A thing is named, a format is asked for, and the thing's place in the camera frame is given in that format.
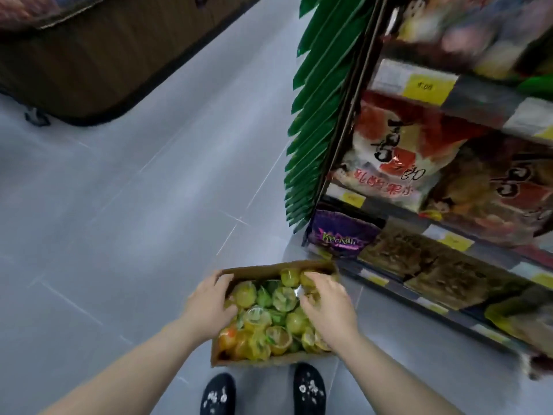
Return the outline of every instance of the person's left arm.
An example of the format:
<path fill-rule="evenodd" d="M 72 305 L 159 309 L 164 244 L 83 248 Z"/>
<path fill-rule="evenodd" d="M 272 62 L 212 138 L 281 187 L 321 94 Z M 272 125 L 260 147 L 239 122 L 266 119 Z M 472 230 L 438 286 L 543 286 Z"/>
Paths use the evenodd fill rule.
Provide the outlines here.
<path fill-rule="evenodd" d="M 188 356 L 236 315 L 224 309 L 231 274 L 216 272 L 189 297 L 183 315 L 74 389 L 42 415 L 147 415 Z"/>

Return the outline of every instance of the person's left hand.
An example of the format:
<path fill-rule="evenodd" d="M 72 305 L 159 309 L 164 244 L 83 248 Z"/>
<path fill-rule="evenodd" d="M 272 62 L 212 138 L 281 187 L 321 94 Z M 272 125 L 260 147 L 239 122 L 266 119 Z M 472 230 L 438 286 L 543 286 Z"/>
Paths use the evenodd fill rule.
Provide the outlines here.
<path fill-rule="evenodd" d="M 213 339 L 237 315 L 235 305 L 225 309 L 225 293 L 233 274 L 214 272 L 197 286 L 186 301 L 181 319 L 186 321 L 198 344 Z"/>

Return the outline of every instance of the person's right arm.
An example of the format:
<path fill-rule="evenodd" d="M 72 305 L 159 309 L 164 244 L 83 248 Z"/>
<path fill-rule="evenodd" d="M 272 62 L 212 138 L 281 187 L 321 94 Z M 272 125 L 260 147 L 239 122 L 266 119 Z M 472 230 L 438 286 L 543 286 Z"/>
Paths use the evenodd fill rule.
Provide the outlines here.
<path fill-rule="evenodd" d="M 462 414 L 359 332 L 355 309 L 341 284 L 315 272 L 307 276 L 321 294 L 321 306 L 313 307 L 304 296 L 301 307 L 355 377 L 377 414 Z"/>

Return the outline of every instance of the hand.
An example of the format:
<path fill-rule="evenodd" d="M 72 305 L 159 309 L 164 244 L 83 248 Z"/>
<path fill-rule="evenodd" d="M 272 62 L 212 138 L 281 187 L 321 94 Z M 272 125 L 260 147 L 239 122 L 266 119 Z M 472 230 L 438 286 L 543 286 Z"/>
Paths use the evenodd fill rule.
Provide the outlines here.
<path fill-rule="evenodd" d="M 321 295 L 321 306 L 315 308 L 303 295 L 300 298 L 301 308 L 330 348 L 339 353 L 342 344 L 359 335 L 351 299 L 342 284 L 332 277 L 317 272 L 306 272 L 305 275 L 315 283 Z"/>
<path fill-rule="evenodd" d="M 237 315 L 235 305 L 227 309 L 224 307 L 225 293 L 233 277 L 233 274 L 214 272 L 197 286 L 186 301 L 181 318 L 186 321 L 198 344 L 216 337 Z"/>

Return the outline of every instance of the person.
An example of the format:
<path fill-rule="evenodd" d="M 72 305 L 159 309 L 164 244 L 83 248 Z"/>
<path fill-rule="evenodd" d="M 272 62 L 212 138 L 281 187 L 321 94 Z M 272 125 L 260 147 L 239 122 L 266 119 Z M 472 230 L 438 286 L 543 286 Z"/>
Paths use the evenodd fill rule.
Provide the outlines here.
<path fill-rule="evenodd" d="M 320 306 L 315 308 L 306 297 L 300 297 L 301 307 L 347 366 L 377 414 L 461 414 L 359 332 L 355 309 L 341 284 L 320 273 L 307 275 L 319 290 Z M 149 414 L 193 350 L 216 337 L 236 315 L 235 306 L 224 308 L 232 278 L 231 274 L 215 272 L 203 280 L 188 298 L 181 317 L 42 414 Z M 323 415 L 325 393 L 322 378 L 314 367 L 298 365 L 294 376 L 296 415 Z M 232 377 L 219 374 L 206 387 L 199 412 L 233 415 L 235 402 Z M 183 409 L 184 412 L 193 413 L 196 409 Z"/>

